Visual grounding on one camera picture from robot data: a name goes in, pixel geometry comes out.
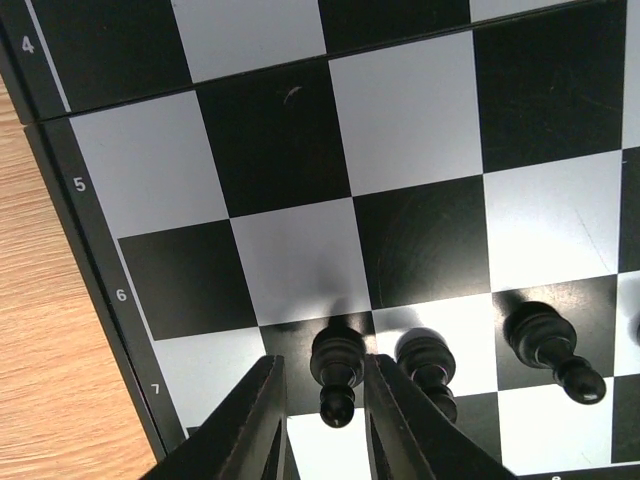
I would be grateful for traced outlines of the black chess piece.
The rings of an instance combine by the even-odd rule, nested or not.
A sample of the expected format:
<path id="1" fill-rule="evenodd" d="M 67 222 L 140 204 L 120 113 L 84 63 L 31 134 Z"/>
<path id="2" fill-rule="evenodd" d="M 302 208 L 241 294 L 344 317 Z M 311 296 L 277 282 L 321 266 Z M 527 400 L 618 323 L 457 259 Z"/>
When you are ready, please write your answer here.
<path id="1" fill-rule="evenodd" d="M 635 345 L 640 345 L 640 313 L 629 320 L 629 338 Z"/>
<path id="2" fill-rule="evenodd" d="M 396 362 L 419 389 L 452 422 L 458 408 L 448 384 L 456 372 L 456 362 L 445 339 L 429 328 L 412 328 L 395 347 Z"/>
<path id="3" fill-rule="evenodd" d="M 355 412 L 355 387 L 364 377 L 365 344 L 348 327 L 328 327 L 312 343 L 310 372 L 321 386 L 320 417 L 329 427 L 347 426 Z"/>
<path id="4" fill-rule="evenodd" d="M 521 303 L 506 317 L 503 334 L 522 364 L 551 371 L 555 383 L 574 402 L 595 405 L 604 399 L 604 378 L 587 359 L 575 353 L 574 326 L 550 305 Z"/>

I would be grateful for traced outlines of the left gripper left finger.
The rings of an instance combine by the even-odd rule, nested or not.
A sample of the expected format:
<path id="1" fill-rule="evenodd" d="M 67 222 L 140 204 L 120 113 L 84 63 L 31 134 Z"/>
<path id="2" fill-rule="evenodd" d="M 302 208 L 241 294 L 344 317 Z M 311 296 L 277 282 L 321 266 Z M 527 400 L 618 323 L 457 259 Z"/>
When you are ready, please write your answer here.
<path id="1" fill-rule="evenodd" d="M 283 479 L 284 358 L 259 358 L 221 404 L 146 479 Z"/>

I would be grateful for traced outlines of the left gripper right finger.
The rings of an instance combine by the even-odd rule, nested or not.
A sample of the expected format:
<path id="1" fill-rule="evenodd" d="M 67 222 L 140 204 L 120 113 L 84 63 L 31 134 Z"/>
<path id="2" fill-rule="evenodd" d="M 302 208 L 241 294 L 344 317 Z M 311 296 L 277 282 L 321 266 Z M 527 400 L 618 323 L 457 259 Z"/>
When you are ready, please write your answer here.
<path id="1" fill-rule="evenodd" d="M 364 360 L 364 405 L 374 479 L 514 479 L 466 437 L 386 354 Z"/>

